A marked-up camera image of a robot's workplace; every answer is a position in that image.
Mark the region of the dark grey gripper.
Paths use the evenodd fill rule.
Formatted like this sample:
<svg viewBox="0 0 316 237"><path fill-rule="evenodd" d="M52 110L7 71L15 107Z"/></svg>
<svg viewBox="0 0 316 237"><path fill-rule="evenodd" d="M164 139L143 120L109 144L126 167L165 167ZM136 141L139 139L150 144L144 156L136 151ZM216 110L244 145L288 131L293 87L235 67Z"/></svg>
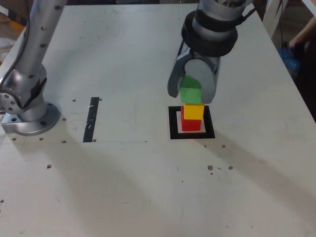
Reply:
<svg viewBox="0 0 316 237"><path fill-rule="evenodd" d="M208 57L192 51L184 41L181 42L176 63L167 83L169 96L176 98L178 84L185 75L190 75L201 85L201 102L211 103L214 99L220 70L220 58Z"/></svg>

